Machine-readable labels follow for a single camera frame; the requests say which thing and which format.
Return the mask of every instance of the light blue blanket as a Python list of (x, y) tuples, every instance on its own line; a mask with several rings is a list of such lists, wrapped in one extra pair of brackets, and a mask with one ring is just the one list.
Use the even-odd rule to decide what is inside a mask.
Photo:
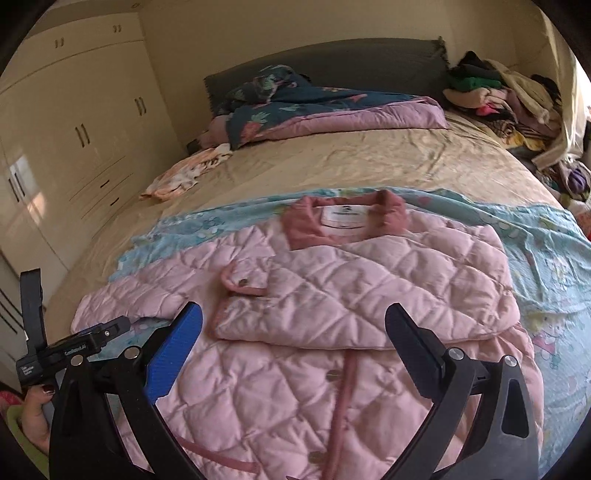
[[(375, 190), (313, 190), (165, 218), (147, 235), (132, 239), (135, 246), (120, 258), (119, 268), (110, 280), (134, 273), (178, 250), (278, 215), (304, 194), (354, 196)], [(467, 225), (492, 225), (501, 237), (521, 321), (532, 337), (535, 360), (544, 377), (542, 476), (564, 452), (591, 406), (591, 244), (566, 210), (547, 205), (474, 203), (447, 190), (390, 190), (421, 210)], [(161, 323), (144, 325), (140, 338), (145, 340), (158, 325)], [(131, 334), (122, 341), (137, 342)], [(121, 346), (113, 342), (108, 350), (116, 355)]]

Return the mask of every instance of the floral blanket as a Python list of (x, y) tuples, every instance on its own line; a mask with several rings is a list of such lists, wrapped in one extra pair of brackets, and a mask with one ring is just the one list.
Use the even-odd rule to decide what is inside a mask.
[(401, 93), (316, 87), (292, 68), (273, 65), (262, 69), (251, 82), (230, 91), (215, 115), (228, 115), (226, 130), (235, 150), (254, 140), (257, 134), (294, 118), (362, 111), (416, 98)]

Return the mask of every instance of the jacket sleeve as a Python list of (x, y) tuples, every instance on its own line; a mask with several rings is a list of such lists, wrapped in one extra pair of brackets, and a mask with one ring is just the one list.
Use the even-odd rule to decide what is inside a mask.
[(49, 458), (43, 452), (41, 452), (37, 447), (35, 447), (25, 434), (21, 430), (21, 415), (22, 415), (22, 406), (21, 405), (13, 405), (8, 407), (7, 416), (6, 416), (6, 423), (8, 429), (11, 431), (12, 435), (14, 435), (16, 441), (21, 446), (25, 454), (29, 457), (29, 460), (33, 462), (33, 464), (39, 469), (39, 471), (49, 478)]

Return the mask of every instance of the pink blanket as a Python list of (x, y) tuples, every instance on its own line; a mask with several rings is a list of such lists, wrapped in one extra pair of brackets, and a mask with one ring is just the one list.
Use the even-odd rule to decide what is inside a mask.
[[(431, 406), (386, 337), (394, 302), (473, 358), (516, 357), (541, 442), (542, 377), (490, 226), (407, 210), (388, 191), (303, 198), (282, 219), (85, 297), (72, 329), (173, 317), (188, 300), (202, 305), (206, 328), (157, 406), (211, 480), (381, 478)], [(476, 406), (472, 397), (441, 467), (457, 457)], [(147, 467), (125, 419), (119, 428)]]
[[(228, 142), (227, 115), (214, 118), (208, 130), (199, 137), (203, 148)], [(393, 128), (447, 128), (445, 113), (429, 97), (368, 108), (366, 110), (318, 113), (291, 118), (276, 127), (264, 130), (249, 141), (284, 140), (305, 135), (383, 130)]]

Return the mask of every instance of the green clothing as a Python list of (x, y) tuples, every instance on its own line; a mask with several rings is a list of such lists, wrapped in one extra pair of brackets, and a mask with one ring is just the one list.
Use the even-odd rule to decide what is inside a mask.
[(19, 423), (21, 416), (21, 405), (13, 405), (8, 407), (6, 413), (6, 424), (29, 459), (43, 475), (49, 478), (49, 458), (43, 452), (40, 452), (39, 449), (37, 449), (37, 447), (35, 447), (31, 442), (29, 442), (27, 437), (25, 437), (25, 434), (22, 432)]
[(453, 75), (448, 75), (447, 78), (452, 88), (458, 90), (459, 92), (471, 92), (472, 90), (482, 87), (498, 89), (503, 88), (503, 84), (498, 80), (483, 79), (478, 77), (467, 77), (460, 79), (454, 77)]

